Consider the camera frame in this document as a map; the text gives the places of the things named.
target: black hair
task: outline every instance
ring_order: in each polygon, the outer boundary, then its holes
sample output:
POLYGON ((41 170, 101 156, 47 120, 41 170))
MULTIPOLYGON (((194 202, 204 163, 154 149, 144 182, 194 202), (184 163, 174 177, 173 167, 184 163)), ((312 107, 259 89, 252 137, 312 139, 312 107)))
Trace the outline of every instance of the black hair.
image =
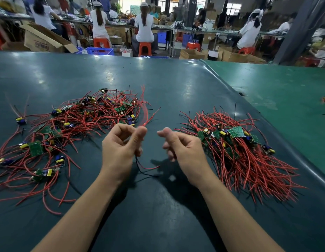
POLYGON ((44 15, 44 0, 34 0, 33 10, 36 14, 44 15))
POLYGON ((251 18, 254 19, 253 27, 258 28, 258 26, 261 25, 261 22, 259 21, 259 13, 252 13, 251 18))
POLYGON ((142 17, 142 21, 143 21, 143 26, 146 26, 146 17, 147 17, 147 13, 148 13, 148 7, 141 6, 140 12, 142 13, 141 17, 142 17))
POLYGON ((296 18, 297 15, 298 15, 297 12, 293 12, 293 13, 290 15, 290 18, 296 18))

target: forearm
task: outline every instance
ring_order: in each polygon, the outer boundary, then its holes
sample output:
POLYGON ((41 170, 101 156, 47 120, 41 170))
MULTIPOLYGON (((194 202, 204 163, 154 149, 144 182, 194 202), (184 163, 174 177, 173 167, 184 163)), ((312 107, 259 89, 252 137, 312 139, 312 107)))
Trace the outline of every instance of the forearm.
POLYGON ((199 190, 228 252, 283 251, 215 175, 199 190))
POLYGON ((118 185, 98 177, 32 250, 87 251, 118 185))

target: right hand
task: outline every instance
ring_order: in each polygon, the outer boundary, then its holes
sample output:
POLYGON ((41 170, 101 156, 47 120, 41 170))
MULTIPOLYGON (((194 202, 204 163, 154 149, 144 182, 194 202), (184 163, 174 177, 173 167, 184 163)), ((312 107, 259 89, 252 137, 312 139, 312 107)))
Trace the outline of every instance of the right hand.
POLYGON ((165 138, 162 147, 167 150, 169 160, 174 162, 177 159, 180 168, 193 186, 199 187, 201 182, 205 182, 205 178, 214 175, 198 137, 172 131, 168 127, 157 133, 165 138))

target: dark green work table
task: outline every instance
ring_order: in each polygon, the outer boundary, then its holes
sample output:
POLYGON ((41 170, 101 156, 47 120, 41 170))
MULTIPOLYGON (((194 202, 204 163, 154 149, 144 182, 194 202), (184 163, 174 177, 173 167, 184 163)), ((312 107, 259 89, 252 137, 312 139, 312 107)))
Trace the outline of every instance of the dark green work table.
POLYGON ((325 69, 207 63, 325 174, 325 69))

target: yellow capacitor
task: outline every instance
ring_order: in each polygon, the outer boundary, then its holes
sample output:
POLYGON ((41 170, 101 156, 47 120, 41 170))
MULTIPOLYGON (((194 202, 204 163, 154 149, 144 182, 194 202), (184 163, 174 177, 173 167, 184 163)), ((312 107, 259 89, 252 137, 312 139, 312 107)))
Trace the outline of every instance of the yellow capacitor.
POLYGON ((0 164, 5 160, 5 158, 0 158, 0 164))
POLYGON ((22 144, 22 145, 20 146, 21 149, 23 149, 23 148, 27 148, 27 147, 28 147, 28 144, 27 144, 27 143, 22 144))

